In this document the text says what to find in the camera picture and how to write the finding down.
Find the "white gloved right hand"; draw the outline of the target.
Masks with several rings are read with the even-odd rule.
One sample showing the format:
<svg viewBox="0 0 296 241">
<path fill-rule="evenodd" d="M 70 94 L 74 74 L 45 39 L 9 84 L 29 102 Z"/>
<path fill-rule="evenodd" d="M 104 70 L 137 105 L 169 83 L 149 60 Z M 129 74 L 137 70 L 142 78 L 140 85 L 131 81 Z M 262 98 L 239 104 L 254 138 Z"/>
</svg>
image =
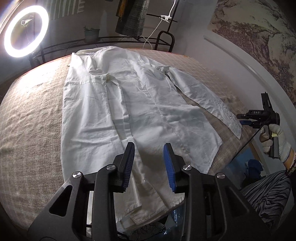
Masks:
<svg viewBox="0 0 296 241">
<path fill-rule="evenodd" d="M 278 158 L 282 163 L 288 160 L 292 146 L 287 141 L 285 133 L 279 125 L 269 124 L 263 126 L 260 130 L 259 140 L 265 154 L 270 154 L 271 148 L 274 147 L 274 151 L 277 151 Z"/>
</svg>

